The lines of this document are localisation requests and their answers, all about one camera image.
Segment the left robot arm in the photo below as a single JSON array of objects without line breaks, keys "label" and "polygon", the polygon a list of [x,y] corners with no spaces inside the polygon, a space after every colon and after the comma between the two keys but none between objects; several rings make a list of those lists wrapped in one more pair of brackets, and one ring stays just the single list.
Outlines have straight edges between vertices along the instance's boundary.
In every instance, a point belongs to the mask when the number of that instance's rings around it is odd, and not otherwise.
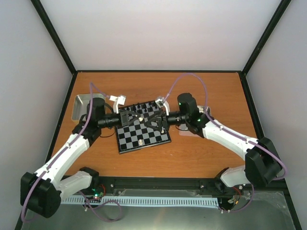
[{"label": "left robot arm", "polygon": [[106,127],[124,127],[140,118],[135,111],[105,113],[105,100],[91,98],[86,114],[82,115],[66,143],[41,168],[34,173],[26,172],[21,178],[20,203],[22,217],[27,209],[49,218],[58,210],[61,202],[86,189],[96,192],[100,187],[99,173],[88,167],[64,179],[73,163],[100,137]]}]

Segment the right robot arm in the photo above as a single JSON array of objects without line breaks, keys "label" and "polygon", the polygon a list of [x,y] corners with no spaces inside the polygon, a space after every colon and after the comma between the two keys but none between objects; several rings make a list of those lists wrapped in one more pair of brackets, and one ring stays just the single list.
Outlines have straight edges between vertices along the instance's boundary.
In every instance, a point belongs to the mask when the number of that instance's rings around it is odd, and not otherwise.
[{"label": "right robot arm", "polygon": [[225,168],[215,177],[215,187],[222,193],[227,187],[251,184],[266,187],[277,179],[282,171],[282,162],[276,148],[268,138],[251,138],[223,126],[214,119],[208,109],[200,111],[190,93],[177,97],[178,111],[171,112],[168,102],[158,97],[158,111],[144,119],[146,127],[159,132],[168,131],[172,125],[185,124],[188,131],[201,138],[212,140],[234,152],[245,163],[235,168]]}]

